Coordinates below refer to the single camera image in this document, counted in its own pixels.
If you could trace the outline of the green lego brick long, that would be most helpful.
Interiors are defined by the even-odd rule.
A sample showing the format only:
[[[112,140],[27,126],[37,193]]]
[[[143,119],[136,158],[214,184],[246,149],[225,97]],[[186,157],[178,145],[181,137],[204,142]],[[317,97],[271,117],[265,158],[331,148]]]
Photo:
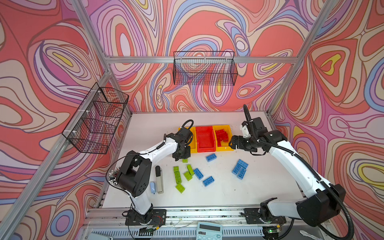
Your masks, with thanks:
[[[174,166],[173,170],[174,170],[174,176],[175,176],[176,184],[177,185],[181,184],[182,183],[182,178],[181,178],[179,167],[178,166]]]

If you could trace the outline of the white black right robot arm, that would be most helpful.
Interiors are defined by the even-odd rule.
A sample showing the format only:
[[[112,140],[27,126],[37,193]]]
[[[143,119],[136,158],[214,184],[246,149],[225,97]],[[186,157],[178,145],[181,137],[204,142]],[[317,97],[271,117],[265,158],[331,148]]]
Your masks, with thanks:
[[[339,184],[332,184],[322,177],[311,165],[299,155],[284,134],[278,130],[268,131],[261,118],[252,118],[245,113],[242,123],[242,135],[232,136],[230,147],[244,150],[257,156],[258,149],[269,153],[294,178],[304,197],[302,200],[282,201],[270,198],[261,202],[255,214],[260,221],[270,223],[278,217],[302,220],[311,227],[319,227],[334,240],[351,240],[355,235],[352,217],[344,204],[346,190]],[[339,237],[323,227],[323,223],[343,213],[347,220],[347,233]]]

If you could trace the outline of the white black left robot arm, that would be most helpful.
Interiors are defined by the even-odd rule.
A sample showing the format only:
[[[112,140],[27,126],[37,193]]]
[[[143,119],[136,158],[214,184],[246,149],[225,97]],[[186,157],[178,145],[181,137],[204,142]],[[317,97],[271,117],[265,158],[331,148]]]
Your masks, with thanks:
[[[182,127],[175,134],[165,135],[163,141],[156,146],[141,152],[128,152],[120,168],[108,173],[109,183],[129,195],[137,214],[147,215],[153,208],[146,193],[152,166],[168,156],[172,156],[176,162],[189,158],[192,139],[192,131]]]

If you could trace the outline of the red lego brick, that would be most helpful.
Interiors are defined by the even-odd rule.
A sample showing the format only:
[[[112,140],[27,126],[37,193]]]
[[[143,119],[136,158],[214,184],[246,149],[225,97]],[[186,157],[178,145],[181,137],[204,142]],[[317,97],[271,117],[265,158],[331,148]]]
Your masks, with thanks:
[[[222,144],[221,144],[221,131],[222,130],[218,130],[218,131],[215,131],[215,134],[216,134],[216,138],[217,138],[217,145],[218,145],[218,147],[221,147],[222,146]]]
[[[229,142],[229,135],[225,130],[221,131],[221,139],[222,139],[221,140],[222,142],[225,142],[225,143]]]

